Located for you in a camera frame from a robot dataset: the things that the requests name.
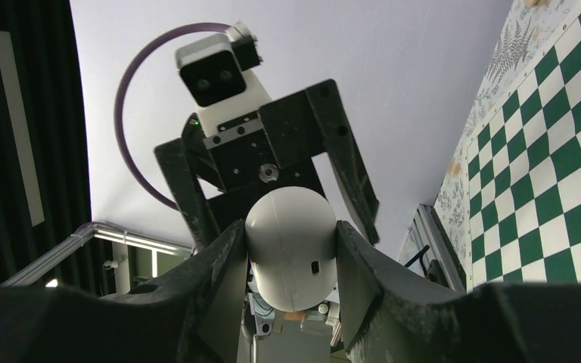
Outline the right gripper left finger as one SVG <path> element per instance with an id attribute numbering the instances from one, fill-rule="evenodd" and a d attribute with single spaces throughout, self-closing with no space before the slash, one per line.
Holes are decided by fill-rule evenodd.
<path id="1" fill-rule="evenodd" d="M 238 220 L 126 294 L 0 287 L 0 362 L 234 362 L 246 276 Z"/>

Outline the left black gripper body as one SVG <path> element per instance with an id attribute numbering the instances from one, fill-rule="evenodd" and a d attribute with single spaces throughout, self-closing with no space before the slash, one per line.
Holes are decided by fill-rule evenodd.
<path id="1" fill-rule="evenodd" d="M 308 88 L 223 123 L 211 137 L 190 117 L 182 140 L 216 221 L 245 218 L 258 199 L 283 187 L 326 196 L 312 160 L 326 152 Z"/>

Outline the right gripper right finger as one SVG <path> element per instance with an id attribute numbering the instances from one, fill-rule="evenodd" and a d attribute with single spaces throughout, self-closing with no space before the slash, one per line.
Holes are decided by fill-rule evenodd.
<path id="1" fill-rule="evenodd" d="M 337 223 L 343 344 L 353 362 L 581 362 L 581 284 L 423 278 Z"/>

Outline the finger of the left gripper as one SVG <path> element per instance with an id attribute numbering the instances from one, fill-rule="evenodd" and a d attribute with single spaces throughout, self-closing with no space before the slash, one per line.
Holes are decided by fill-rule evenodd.
<path id="1" fill-rule="evenodd" d="M 210 203 L 205 198 L 191 164 L 192 155 L 181 138 L 175 138 L 154 149 L 158 165 L 189 231 L 194 247 L 201 251 L 221 234 Z"/>
<path id="2" fill-rule="evenodd" d="M 344 110 L 337 83 L 326 79 L 309 87 L 306 95 L 349 215 L 366 240 L 375 245 L 380 241 L 376 227 L 380 202 Z"/>

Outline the green white chessboard mat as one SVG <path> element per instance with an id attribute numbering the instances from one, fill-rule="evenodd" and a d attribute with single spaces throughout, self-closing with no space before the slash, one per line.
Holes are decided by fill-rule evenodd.
<path id="1" fill-rule="evenodd" d="M 581 283 L 581 12 L 467 148 L 474 287 Z"/>

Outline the floral patterned table mat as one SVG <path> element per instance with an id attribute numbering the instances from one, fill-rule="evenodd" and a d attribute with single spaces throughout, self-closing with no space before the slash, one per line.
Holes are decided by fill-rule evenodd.
<path id="1" fill-rule="evenodd" d="M 470 291 L 471 262 L 468 145 L 475 140 L 484 122 L 497 111 L 510 92 L 517 89 L 526 71 L 531 70 L 581 12 L 581 1 L 541 1 L 528 5 L 513 2 L 497 38 L 486 72 L 478 88 L 468 118 L 450 160 L 446 175 L 433 203 L 441 230 L 450 242 L 452 255 L 464 271 L 465 289 Z"/>

